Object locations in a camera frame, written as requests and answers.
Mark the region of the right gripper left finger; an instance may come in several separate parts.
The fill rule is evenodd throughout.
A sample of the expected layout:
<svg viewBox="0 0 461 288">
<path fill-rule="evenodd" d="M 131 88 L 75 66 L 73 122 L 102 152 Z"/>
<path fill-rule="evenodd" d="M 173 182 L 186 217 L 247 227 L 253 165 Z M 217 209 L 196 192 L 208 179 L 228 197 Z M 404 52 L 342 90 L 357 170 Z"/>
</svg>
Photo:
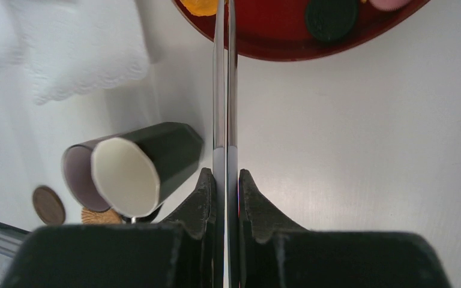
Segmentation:
<svg viewBox="0 0 461 288">
<path fill-rule="evenodd" d="M 2 287 L 216 287 L 215 181 L 158 223 L 45 226 L 30 233 Z"/>
</svg>

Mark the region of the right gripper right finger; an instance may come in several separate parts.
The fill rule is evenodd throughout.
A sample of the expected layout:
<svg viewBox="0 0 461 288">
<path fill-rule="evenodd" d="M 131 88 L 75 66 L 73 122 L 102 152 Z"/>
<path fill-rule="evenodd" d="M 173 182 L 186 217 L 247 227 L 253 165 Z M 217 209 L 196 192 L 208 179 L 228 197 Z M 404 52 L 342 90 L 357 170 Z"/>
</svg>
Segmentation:
<svg viewBox="0 0 461 288">
<path fill-rule="evenodd" d="M 305 229 L 239 176 L 242 287 L 450 287 L 432 246 L 408 232 Z"/>
</svg>

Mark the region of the black mug white inside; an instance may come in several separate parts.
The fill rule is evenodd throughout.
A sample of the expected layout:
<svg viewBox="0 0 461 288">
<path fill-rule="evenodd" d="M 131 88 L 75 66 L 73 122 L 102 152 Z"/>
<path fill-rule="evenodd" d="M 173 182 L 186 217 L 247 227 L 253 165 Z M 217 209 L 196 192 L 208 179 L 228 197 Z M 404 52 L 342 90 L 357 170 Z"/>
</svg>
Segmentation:
<svg viewBox="0 0 461 288">
<path fill-rule="evenodd" d="M 203 146 L 188 124 L 162 122 L 98 143 L 91 177 L 117 213 L 148 217 L 197 171 Z"/>
</svg>

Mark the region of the metal tongs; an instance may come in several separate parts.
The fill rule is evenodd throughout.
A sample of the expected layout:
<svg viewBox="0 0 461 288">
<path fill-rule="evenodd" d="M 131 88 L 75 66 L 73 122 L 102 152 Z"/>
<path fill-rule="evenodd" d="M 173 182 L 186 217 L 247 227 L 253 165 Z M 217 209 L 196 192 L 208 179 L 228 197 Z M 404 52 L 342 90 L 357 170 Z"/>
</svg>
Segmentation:
<svg viewBox="0 0 461 288">
<path fill-rule="evenodd" d="M 213 152 L 217 236 L 215 286 L 239 287 L 237 48 L 234 1 L 218 1 L 213 48 Z"/>
</svg>

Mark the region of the red round tray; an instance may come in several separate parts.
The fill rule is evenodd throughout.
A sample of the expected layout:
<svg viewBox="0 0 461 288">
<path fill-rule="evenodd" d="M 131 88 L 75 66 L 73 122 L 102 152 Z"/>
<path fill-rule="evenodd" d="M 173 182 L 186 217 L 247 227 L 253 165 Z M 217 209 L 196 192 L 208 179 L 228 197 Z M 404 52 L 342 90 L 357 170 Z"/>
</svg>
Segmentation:
<svg viewBox="0 0 461 288">
<path fill-rule="evenodd" d="M 236 50 L 264 61 L 292 62 L 322 58 L 364 44 L 409 18 L 427 1 L 409 1 L 393 11 L 381 11 L 358 1 L 357 22 L 341 40 L 324 43 L 306 27 L 308 1 L 235 1 Z"/>
</svg>

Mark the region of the white tiered dessert stand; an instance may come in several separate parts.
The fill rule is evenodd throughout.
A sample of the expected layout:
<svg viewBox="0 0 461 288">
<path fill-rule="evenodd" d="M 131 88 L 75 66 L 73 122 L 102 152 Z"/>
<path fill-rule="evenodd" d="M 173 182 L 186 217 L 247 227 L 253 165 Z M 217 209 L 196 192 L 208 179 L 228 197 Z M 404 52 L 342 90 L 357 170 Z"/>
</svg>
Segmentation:
<svg viewBox="0 0 461 288">
<path fill-rule="evenodd" d="M 0 74 L 23 65 L 42 105 L 145 77 L 135 1 L 0 1 Z"/>
</svg>

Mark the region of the orange round tart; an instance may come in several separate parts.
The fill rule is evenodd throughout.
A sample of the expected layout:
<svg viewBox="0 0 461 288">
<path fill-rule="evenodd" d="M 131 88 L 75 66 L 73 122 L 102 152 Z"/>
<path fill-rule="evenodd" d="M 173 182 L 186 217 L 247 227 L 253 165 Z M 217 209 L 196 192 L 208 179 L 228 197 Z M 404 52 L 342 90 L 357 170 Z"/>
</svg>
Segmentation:
<svg viewBox="0 0 461 288">
<path fill-rule="evenodd" d="M 217 13 L 218 0 L 180 0 L 188 12 L 197 17 L 213 16 Z"/>
</svg>

